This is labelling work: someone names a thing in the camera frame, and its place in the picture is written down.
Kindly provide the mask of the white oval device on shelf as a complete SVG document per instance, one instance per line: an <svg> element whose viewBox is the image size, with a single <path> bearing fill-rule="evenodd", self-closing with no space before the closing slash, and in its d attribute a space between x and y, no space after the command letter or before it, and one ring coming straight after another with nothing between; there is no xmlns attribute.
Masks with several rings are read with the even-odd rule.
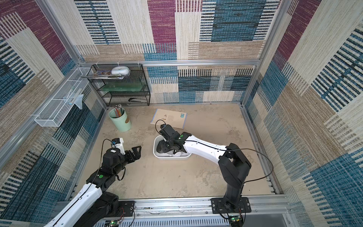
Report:
<svg viewBox="0 0 363 227"><path fill-rule="evenodd" d="M130 69L127 66L117 66L111 70L112 75L128 76Z"/></svg>

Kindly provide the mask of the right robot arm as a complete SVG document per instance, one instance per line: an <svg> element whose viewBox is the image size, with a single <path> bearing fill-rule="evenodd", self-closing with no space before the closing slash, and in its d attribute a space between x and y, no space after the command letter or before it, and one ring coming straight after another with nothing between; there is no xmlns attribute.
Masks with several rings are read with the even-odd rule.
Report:
<svg viewBox="0 0 363 227"><path fill-rule="evenodd" d="M217 164L227 183L223 199L216 204L222 213L246 211L242 202L242 190L251 169L251 163L239 147L233 143L228 146L203 141L190 133L176 134L165 138L159 135L154 140L154 156L162 159L185 159L194 154Z"/></svg>

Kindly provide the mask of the white plastic storage box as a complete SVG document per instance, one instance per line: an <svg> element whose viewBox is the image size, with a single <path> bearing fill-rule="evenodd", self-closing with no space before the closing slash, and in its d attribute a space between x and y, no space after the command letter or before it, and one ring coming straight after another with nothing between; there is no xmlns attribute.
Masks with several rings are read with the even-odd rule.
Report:
<svg viewBox="0 0 363 227"><path fill-rule="evenodd" d="M153 146L153 154L159 160L187 160L189 157L192 156L191 153L177 152L176 154L173 154L172 151L169 151L167 153L158 153L157 146L160 141L164 141L162 135L159 135L154 139L154 146Z"/></svg>

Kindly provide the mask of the beige open book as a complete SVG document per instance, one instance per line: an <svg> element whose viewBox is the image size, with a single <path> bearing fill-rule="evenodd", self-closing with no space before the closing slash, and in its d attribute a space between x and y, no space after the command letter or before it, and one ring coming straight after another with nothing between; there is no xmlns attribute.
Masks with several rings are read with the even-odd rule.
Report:
<svg viewBox="0 0 363 227"><path fill-rule="evenodd" d="M152 118L151 124L161 125L163 122L173 128L184 129L187 113L157 109Z"/></svg>

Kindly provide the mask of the coloured pencils bunch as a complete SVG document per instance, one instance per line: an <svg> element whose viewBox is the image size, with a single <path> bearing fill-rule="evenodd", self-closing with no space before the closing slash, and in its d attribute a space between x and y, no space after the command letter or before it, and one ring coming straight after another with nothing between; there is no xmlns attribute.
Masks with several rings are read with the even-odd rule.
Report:
<svg viewBox="0 0 363 227"><path fill-rule="evenodd" d="M116 117L122 117L123 114L124 114L124 109L122 107L121 104L117 104L115 107L114 107L114 111L115 111L115 114L116 114Z"/></svg>

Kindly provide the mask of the mint green pencil cup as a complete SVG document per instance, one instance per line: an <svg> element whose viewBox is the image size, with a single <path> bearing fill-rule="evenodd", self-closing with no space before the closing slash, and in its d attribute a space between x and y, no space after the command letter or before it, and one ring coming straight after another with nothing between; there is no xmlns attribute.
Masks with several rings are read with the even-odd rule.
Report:
<svg viewBox="0 0 363 227"><path fill-rule="evenodd" d="M118 131L126 132L131 129L132 124L125 110L122 117L116 117L114 108L109 111L108 115Z"/></svg>

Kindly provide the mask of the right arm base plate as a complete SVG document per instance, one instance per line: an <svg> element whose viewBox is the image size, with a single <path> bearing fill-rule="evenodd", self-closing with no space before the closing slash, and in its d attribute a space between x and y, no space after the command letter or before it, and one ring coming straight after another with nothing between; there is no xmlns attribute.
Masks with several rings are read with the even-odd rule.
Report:
<svg viewBox="0 0 363 227"><path fill-rule="evenodd" d="M237 204L227 202L224 198L211 198L213 214L224 213L251 213L250 201L247 197L241 197Z"/></svg>

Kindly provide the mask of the green folder on shelf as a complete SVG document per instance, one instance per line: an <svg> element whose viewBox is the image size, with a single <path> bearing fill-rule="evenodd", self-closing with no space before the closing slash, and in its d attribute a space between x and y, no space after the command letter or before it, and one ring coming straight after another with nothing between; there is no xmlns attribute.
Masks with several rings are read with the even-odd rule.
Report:
<svg viewBox="0 0 363 227"><path fill-rule="evenodd" d="M140 92L145 89L146 85L141 83L109 83L98 91L103 92Z"/></svg>

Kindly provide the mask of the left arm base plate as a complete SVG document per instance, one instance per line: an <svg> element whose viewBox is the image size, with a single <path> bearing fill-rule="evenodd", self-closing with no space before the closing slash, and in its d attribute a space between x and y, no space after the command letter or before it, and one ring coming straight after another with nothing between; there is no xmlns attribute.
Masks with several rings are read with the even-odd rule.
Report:
<svg viewBox="0 0 363 227"><path fill-rule="evenodd" d="M133 217L134 207L135 201L119 201L119 206L114 214L114 217Z"/></svg>

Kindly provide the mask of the magazine on shelf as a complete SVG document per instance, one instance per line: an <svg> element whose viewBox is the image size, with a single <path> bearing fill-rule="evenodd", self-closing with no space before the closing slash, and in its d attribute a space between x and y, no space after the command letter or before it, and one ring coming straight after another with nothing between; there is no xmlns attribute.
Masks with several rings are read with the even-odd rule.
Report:
<svg viewBox="0 0 363 227"><path fill-rule="evenodd" d="M111 71L97 71L90 75L81 76L87 79L124 79L126 75L111 74Z"/></svg>

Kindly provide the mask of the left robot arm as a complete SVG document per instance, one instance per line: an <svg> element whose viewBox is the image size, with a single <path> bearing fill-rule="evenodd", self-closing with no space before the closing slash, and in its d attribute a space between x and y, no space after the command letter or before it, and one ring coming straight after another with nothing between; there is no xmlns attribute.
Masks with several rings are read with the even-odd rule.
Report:
<svg viewBox="0 0 363 227"><path fill-rule="evenodd" d="M103 155L101 167L86 181L71 202L55 216L47 227L92 227L108 215L119 213L119 197L108 192L119 173L141 158L141 146L121 153L119 148L109 148Z"/></svg>

